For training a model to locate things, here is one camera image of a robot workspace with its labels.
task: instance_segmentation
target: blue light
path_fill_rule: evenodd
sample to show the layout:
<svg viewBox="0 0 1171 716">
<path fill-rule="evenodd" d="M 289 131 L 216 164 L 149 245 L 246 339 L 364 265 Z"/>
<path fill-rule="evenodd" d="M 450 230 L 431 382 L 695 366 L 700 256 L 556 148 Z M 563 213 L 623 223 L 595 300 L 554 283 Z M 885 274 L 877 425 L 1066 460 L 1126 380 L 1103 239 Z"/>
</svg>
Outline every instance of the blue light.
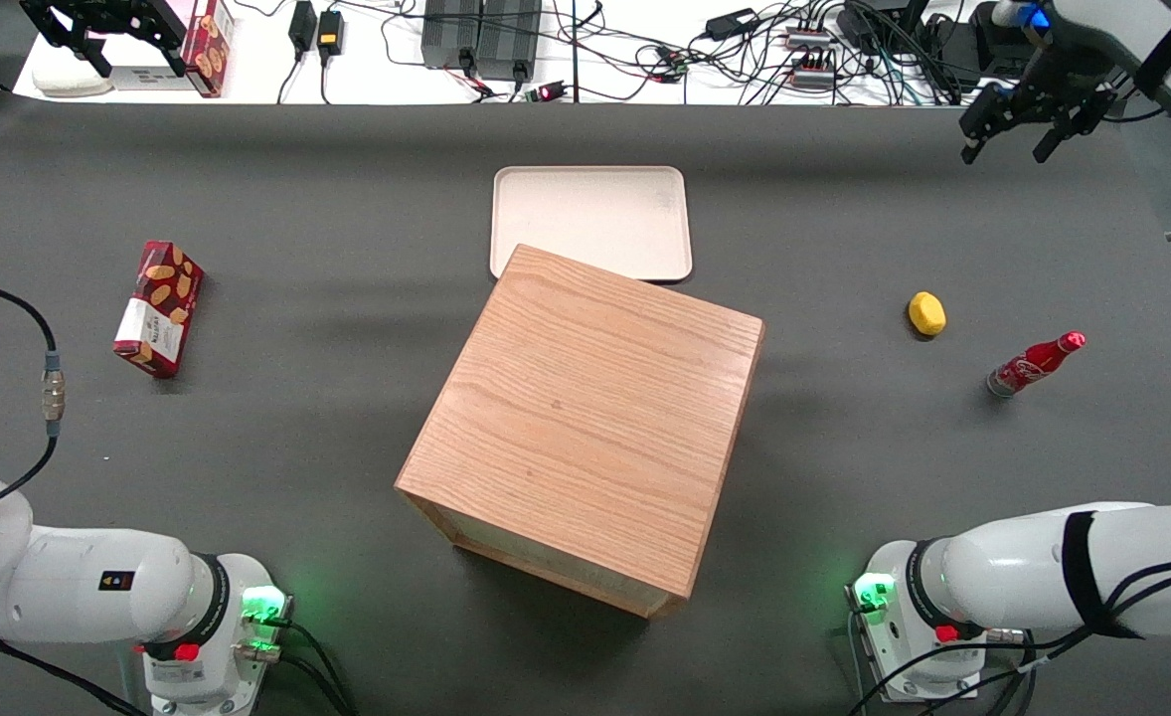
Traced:
<svg viewBox="0 0 1171 716">
<path fill-rule="evenodd" d="M 1036 30 L 1049 29 L 1049 19 L 1045 16 L 1045 9 L 1036 8 L 1036 12 L 1032 13 L 1032 18 L 1027 22 L 1036 28 Z"/>
</svg>

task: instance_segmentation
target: green led light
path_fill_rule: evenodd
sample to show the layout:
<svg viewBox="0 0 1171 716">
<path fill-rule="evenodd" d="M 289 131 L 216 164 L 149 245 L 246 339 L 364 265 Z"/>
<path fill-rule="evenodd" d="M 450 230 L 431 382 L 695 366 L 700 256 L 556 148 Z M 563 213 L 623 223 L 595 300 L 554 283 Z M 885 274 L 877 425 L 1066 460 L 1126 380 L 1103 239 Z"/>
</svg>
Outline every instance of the green led light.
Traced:
<svg viewBox="0 0 1171 716">
<path fill-rule="evenodd" d="M 876 612 L 878 608 L 885 608 L 885 604 L 890 600 L 895 591 L 895 577 L 869 572 L 855 580 L 854 589 L 860 606 L 865 612 Z"/>
<path fill-rule="evenodd" d="M 272 585 L 248 588 L 240 594 L 240 615 L 248 620 L 271 620 L 286 611 L 286 593 Z"/>
</svg>

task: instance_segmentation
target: white table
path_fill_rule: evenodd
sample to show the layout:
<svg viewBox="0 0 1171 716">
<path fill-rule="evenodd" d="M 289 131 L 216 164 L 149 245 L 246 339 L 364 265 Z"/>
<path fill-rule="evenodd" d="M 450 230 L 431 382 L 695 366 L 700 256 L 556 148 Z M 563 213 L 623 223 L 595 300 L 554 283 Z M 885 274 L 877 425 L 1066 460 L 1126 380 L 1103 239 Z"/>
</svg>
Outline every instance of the white table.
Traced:
<svg viewBox="0 0 1171 716">
<path fill-rule="evenodd" d="M 273 6 L 275 6 L 273 1 L 268 0 L 241 1 L 244 4 L 263 4 L 261 6 L 267 12 L 272 12 Z M 545 0 L 545 9 L 554 9 L 556 1 L 560 12 L 569 12 L 570 0 Z M 50 47 L 41 36 L 37 36 L 33 42 L 33 50 L 29 53 L 21 76 L 16 79 L 14 91 L 18 95 L 59 102 L 275 103 L 281 82 L 285 81 L 294 61 L 293 47 L 286 36 L 294 2 L 285 0 L 280 6 L 280 12 L 271 18 L 263 18 L 245 6 L 231 4 L 231 0 L 227 2 L 235 20 L 235 32 L 233 33 L 232 60 L 227 70 L 230 74 L 227 74 L 221 98 L 204 100 L 194 90 L 189 89 L 115 89 L 105 95 L 84 96 L 84 98 L 49 98 L 33 86 L 33 68 L 42 67 L 74 73 L 89 73 L 91 69 L 88 63 L 76 60 L 70 50 Z M 691 37 L 698 36 L 703 32 L 705 20 L 740 9 L 742 4 L 744 0 L 609 0 L 603 6 L 603 14 L 611 29 L 659 37 L 659 40 L 669 41 L 672 45 L 686 46 Z M 374 5 L 374 2 L 369 1 L 368 5 Z M 958 0 L 932 0 L 926 16 L 931 13 L 953 15 L 956 9 L 961 8 L 964 8 L 964 14 L 968 14 L 973 6 L 975 6 L 973 0 L 967 1 L 967 4 L 959 4 Z M 345 19 L 345 41 L 344 54 L 334 57 L 327 71 L 326 94 L 328 100 L 334 104 L 456 104 L 477 100 L 475 90 L 464 86 L 457 79 L 450 77 L 441 69 L 404 67 L 404 64 L 391 63 L 386 59 L 386 54 L 390 53 L 391 57 L 403 62 L 422 62 L 418 46 L 422 42 L 423 20 L 391 19 L 385 25 L 386 42 L 383 42 L 379 29 L 389 18 L 389 13 L 396 9 L 393 5 L 389 4 L 385 7 L 385 12 L 379 12 L 379 9 L 357 8 L 357 6 L 349 4 L 336 5 L 336 9 L 341 9 Z M 422 14 L 422 8 L 423 4 L 418 4 L 418 7 L 412 9 L 410 14 Z M 762 6 L 754 5 L 754 8 L 761 9 Z M 316 4 L 316 9 L 317 13 L 322 12 L 326 9 L 326 4 Z M 594 1 L 577 0 L 577 16 L 586 18 L 593 9 Z M 567 27 L 568 18 L 559 19 L 562 19 Z M 828 26 L 836 32 L 831 15 Z M 559 30 L 556 18 L 550 14 L 542 15 L 541 29 L 548 35 L 554 35 Z M 600 49 L 601 53 L 622 59 L 632 57 L 637 47 L 645 45 L 642 41 L 614 36 L 591 36 L 589 40 L 582 37 L 581 42 L 591 49 Z M 700 41 L 694 47 L 710 50 L 713 46 L 715 43 L 712 41 Z M 759 40 L 754 47 L 762 50 L 762 41 Z M 160 63 L 160 55 L 155 47 L 130 36 L 110 36 L 108 43 L 104 45 L 104 55 L 115 67 Z M 778 63 L 788 53 L 782 47 L 775 46 L 767 56 L 767 63 Z M 749 62 L 749 67 L 753 67 L 752 62 Z M 605 95 L 631 95 L 641 82 L 644 82 L 639 77 L 617 71 L 586 50 L 580 53 L 577 68 L 580 68 L 583 88 L 602 91 Z M 876 71 L 878 75 L 882 74 L 882 69 L 876 69 Z M 904 76 L 909 79 L 909 84 L 917 91 L 918 98 L 923 102 L 930 101 L 931 86 L 927 84 L 920 71 L 910 68 L 903 68 L 903 71 Z M 564 81 L 570 84 L 571 76 L 570 45 L 542 36 L 536 59 L 536 75 L 534 81 L 528 82 L 528 88 L 553 81 Z M 295 77 L 290 81 L 285 102 L 289 104 L 321 103 L 320 82 L 321 62 L 319 62 L 316 50 L 313 50 L 313 53 L 307 54 L 302 68 L 295 73 Z M 740 84 L 728 81 L 717 69 L 704 67 L 704 64 L 693 64 L 684 82 L 686 82 L 686 88 L 682 82 L 680 84 L 646 82 L 644 90 L 631 102 L 678 104 L 685 102 L 686 91 L 686 103 L 689 104 L 740 103 Z M 487 82 L 487 84 L 498 94 L 508 94 L 513 87 L 513 82 Z M 762 87 L 762 82 L 755 82 L 753 87 L 748 88 L 745 97 L 747 98 L 754 94 L 754 90 Z M 890 103 L 889 90 L 881 79 L 855 77 L 845 84 L 838 83 L 838 89 L 837 101 L 840 102 Z M 771 95 L 771 90 L 767 90 L 767 94 Z M 505 101 L 505 96 L 487 102 L 502 101 Z M 581 101 L 612 102 L 614 100 L 582 91 Z M 796 95 L 793 91 L 780 91 L 772 103 L 831 104 L 833 101 L 831 94 Z M 912 102 L 912 98 L 904 95 L 904 101 Z"/>
</svg>

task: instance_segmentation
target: wooden crate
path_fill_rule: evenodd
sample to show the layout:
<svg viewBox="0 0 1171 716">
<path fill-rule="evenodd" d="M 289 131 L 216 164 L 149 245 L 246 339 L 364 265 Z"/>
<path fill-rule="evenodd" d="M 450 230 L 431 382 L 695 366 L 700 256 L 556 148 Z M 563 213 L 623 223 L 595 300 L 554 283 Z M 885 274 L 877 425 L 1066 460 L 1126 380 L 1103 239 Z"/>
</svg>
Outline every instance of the wooden crate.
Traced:
<svg viewBox="0 0 1171 716">
<path fill-rule="evenodd" d="M 396 489 L 459 547 L 667 613 L 691 596 L 762 332 L 519 246 Z"/>
</svg>

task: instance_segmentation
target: red biscuit box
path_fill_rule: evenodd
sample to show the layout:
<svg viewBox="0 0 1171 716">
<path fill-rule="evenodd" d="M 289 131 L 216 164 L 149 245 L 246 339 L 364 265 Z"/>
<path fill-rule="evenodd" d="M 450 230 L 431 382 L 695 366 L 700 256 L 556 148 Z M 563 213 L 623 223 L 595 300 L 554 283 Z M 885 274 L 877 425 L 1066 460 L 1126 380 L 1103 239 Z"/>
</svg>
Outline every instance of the red biscuit box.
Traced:
<svg viewBox="0 0 1171 716">
<path fill-rule="evenodd" d="M 184 63 L 189 81 L 200 96 L 222 95 L 231 50 L 232 15 L 226 5 L 222 0 L 196 0 L 184 37 Z"/>
<path fill-rule="evenodd" d="M 112 353 L 153 377 L 169 379 L 180 369 L 205 272 L 169 240 L 150 240 L 139 261 L 135 295 L 117 326 Z"/>
</svg>

